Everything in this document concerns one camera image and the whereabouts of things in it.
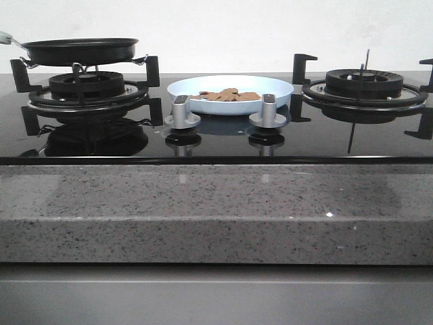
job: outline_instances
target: silver knob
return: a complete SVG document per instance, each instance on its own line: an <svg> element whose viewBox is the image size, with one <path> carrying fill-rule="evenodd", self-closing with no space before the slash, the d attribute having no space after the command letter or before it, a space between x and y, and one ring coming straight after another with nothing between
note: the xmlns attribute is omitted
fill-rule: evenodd
<svg viewBox="0 0 433 325"><path fill-rule="evenodd" d="M277 114L275 95L270 93L262 95L262 110L250 115L250 123L266 129L286 125L287 118L281 114Z"/></svg>
<svg viewBox="0 0 433 325"><path fill-rule="evenodd" d="M188 129L200 124L200 116L189 109L189 96L177 96L172 103L170 116L164 119L164 124L171 129Z"/></svg>

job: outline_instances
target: burner cap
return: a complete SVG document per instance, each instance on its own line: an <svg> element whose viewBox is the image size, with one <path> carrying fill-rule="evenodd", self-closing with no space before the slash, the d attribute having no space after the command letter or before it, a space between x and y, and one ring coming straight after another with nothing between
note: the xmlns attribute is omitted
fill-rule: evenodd
<svg viewBox="0 0 433 325"><path fill-rule="evenodd" d="M80 74L79 79L86 100L100 100L124 93L123 76L117 72L86 72ZM78 97L73 73L51 77L49 88L55 100L76 100Z"/></svg>
<svg viewBox="0 0 433 325"><path fill-rule="evenodd" d="M401 75L378 70L332 70L326 73L325 82L330 94L362 100L397 98L403 87Z"/></svg>

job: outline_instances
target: burner ring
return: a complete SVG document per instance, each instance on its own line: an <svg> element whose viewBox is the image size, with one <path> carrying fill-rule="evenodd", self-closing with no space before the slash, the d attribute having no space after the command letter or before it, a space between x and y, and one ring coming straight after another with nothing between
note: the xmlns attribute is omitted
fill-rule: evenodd
<svg viewBox="0 0 433 325"><path fill-rule="evenodd" d="M37 114L44 117L56 118L61 123L66 123L66 121L90 121L90 119L94 119L96 121L104 121L107 118L110 119L113 116L123 116L128 111L134 110L142 105L148 104L146 98L138 99L133 102L129 102L128 104L115 105L110 107L100 107L94 108L92 110L89 109L69 109L65 110L64 108L53 108L51 106L35 106L30 102L28 103L28 107L37 111Z"/></svg>
<svg viewBox="0 0 433 325"><path fill-rule="evenodd" d="M104 100L94 100L87 102L84 106L80 105L78 101L60 101L45 98L51 90L49 87L44 87L40 91L30 92L28 98L28 105L35 110L42 112L52 112L58 114L77 114L77 113L94 113L96 111L112 111L119 108L124 108L141 102L148 98L147 87L139 89L137 83L133 81L125 81L125 85L134 87L132 93L120 95L116 97L107 98Z"/></svg>
<svg viewBox="0 0 433 325"><path fill-rule="evenodd" d="M325 80L314 81L309 84L302 86L302 92L305 97L309 97L312 100L310 102L317 101L318 104L325 103L333 106L350 106L350 109L357 110L389 110L389 111L405 111L413 110L418 108L420 104L423 104L428 97L428 93L420 91L419 87L412 85L403 85L403 90L408 90L416 95L410 98L394 99L394 100L357 100L355 98L340 97L336 95L329 95L326 93L319 93L313 90L314 87L319 87L320 84L325 84Z"/></svg>

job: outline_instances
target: gas stove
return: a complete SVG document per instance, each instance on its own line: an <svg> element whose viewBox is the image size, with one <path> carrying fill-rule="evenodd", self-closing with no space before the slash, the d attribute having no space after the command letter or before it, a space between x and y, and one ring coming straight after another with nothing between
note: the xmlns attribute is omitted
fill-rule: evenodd
<svg viewBox="0 0 433 325"><path fill-rule="evenodd" d="M427 71L372 70L367 54L359 69L306 75L309 60L317 58L295 54L292 74L259 74L295 86L277 110L284 126L199 114L200 122L178 129L164 124L175 107L166 88L194 75L160 75L156 56L131 60L145 64L145 78L76 62L71 73L29 78L31 64L12 60L18 91L0 97L0 163L433 163ZM31 85L33 76L44 86ZM3 84L12 79L0 77Z"/></svg>

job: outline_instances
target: black glass cooktop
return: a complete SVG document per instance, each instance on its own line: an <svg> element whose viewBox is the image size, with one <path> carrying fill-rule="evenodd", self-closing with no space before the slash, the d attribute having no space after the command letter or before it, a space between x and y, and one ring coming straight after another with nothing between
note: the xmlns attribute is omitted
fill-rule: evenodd
<svg viewBox="0 0 433 325"><path fill-rule="evenodd" d="M430 77L428 71L400 73L405 83L415 86L427 84ZM290 74L260 75L292 82ZM31 74L30 80L47 85L51 76ZM125 75L125 79L132 81L138 81L141 77L140 74ZM162 123L172 109L172 100L166 88L175 81L190 77L195 75L162 74L161 86L149 90L151 98L156 101L160 98L159 112L157 108L151 112L150 106L145 104L128 111L116 123L90 127L87 132L96 134L90 135L96 139L96 144L84 148L81 132L74 127L61 127L62 123L56 118L38 116L39 128L32 130L31 124L29 127L23 117L23 112L26 116L28 93L17 93L13 76L0 74L0 163L433 162L433 108L426 107L409 116L347 114L314 107L302 100L299 91L292 95L288 105L277 111L290 120L279 129L253 127L248 115L202 114L197 127L173 131ZM324 73L308 77L312 80L323 79ZM26 118L32 120L34 117L30 115Z"/></svg>

